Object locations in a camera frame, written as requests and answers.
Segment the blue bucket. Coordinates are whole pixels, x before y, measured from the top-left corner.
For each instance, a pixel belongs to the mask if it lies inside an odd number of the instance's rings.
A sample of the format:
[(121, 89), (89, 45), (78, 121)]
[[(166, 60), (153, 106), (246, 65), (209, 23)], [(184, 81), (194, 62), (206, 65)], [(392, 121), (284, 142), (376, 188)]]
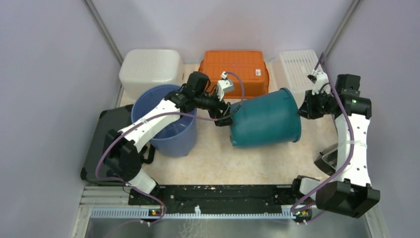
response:
[[(134, 103), (131, 110), (132, 122), (144, 117), (155, 108), (171, 91), (180, 89), (179, 85), (162, 84), (146, 90)], [(187, 156), (197, 141), (197, 122), (195, 118), (182, 116), (161, 130), (150, 143), (160, 153), (170, 157)]]

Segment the white perforated basket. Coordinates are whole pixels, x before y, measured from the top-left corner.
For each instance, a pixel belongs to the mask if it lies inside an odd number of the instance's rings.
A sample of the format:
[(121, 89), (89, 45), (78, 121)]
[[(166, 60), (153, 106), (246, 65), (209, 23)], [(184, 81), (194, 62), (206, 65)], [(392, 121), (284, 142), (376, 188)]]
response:
[(305, 92), (314, 84), (307, 78), (312, 73), (318, 57), (314, 50), (284, 51), (267, 63), (269, 73), (269, 92), (287, 88), (293, 95), (297, 106), (304, 101)]

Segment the translucent white plastic tub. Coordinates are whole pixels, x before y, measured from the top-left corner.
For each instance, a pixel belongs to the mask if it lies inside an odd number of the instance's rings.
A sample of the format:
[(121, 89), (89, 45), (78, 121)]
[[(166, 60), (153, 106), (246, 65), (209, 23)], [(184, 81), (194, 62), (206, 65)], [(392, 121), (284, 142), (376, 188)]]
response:
[(130, 101), (136, 101), (148, 89), (161, 84), (181, 85), (183, 60), (175, 50), (135, 49), (128, 52), (119, 79)]

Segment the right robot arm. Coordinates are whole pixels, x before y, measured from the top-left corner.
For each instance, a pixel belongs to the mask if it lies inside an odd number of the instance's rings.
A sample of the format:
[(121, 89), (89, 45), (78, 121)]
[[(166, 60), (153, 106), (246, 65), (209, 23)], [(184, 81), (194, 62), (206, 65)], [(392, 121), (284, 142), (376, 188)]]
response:
[(298, 176), (290, 197), (296, 204), (311, 198), (320, 210), (359, 218), (380, 201), (380, 191), (372, 188), (367, 167), (371, 100), (360, 96), (360, 76), (340, 74), (334, 87), (324, 72), (313, 72), (308, 79), (314, 87), (305, 92), (298, 114), (306, 119), (334, 116), (337, 162), (335, 172), (323, 182)]

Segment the orange plastic tub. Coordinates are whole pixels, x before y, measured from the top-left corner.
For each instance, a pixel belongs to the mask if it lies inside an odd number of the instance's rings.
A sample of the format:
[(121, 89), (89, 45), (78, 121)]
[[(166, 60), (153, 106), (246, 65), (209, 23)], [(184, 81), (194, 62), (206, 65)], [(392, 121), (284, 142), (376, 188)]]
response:
[(269, 73), (261, 51), (207, 51), (198, 71), (206, 74), (212, 85), (222, 72), (235, 73), (243, 82), (246, 99), (269, 91)]

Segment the teal bucket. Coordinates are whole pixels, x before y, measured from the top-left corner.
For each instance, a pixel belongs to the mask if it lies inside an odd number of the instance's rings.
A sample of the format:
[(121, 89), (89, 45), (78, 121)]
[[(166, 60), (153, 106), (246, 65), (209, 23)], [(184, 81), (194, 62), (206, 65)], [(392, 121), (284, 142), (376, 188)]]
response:
[(277, 91), (245, 100), (232, 117), (230, 141), (238, 148), (297, 142), (302, 125), (291, 91)]

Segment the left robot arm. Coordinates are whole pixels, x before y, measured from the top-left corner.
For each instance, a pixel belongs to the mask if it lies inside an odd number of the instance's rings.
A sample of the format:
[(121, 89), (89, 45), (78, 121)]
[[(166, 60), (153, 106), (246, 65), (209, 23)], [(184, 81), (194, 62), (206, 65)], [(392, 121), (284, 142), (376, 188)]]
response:
[(140, 193), (144, 203), (155, 204), (159, 197), (155, 189), (157, 182), (142, 170), (139, 156), (141, 149), (168, 125), (182, 117), (197, 119), (198, 116), (191, 113), (197, 108), (207, 110), (210, 115), (207, 120), (218, 126), (222, 126), (224, 120), (231, 119), (233, 114), (229, 111), (230, 105), (223, 100), (226, 93), (234, 90), (233, 81), (228, 79), (229, 74), (226, 71), (221, 74), (213, 94), (206, 91), (209, 78), (197, 71), (190, 74), (186, 84), (169, 84), (171, 91), (144, 117), (119, 131), (108, 132), (106, 149), (95, 174), (99, 173), (102, 164), (106, 164), (116, 174), (116, 180)]

